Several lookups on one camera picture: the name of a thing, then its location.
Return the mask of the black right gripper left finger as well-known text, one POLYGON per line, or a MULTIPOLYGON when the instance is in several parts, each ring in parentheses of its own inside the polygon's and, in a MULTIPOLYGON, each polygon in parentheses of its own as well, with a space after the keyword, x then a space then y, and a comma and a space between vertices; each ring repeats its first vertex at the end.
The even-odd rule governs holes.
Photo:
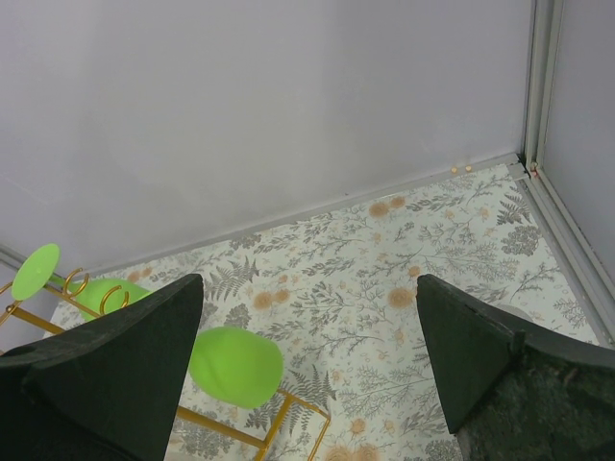
POLYGON ((200 324, 203 279, 1 357, 4 460, 161 460, 200 324))

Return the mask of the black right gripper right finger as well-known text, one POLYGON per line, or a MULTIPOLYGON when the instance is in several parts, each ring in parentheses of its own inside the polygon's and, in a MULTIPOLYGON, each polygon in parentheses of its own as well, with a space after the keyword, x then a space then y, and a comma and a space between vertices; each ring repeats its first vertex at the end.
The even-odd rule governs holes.
POLYGON ((613 459, 612 349, 540 327, 434 275, 417 280, 417 310, 464 459, 613 459))

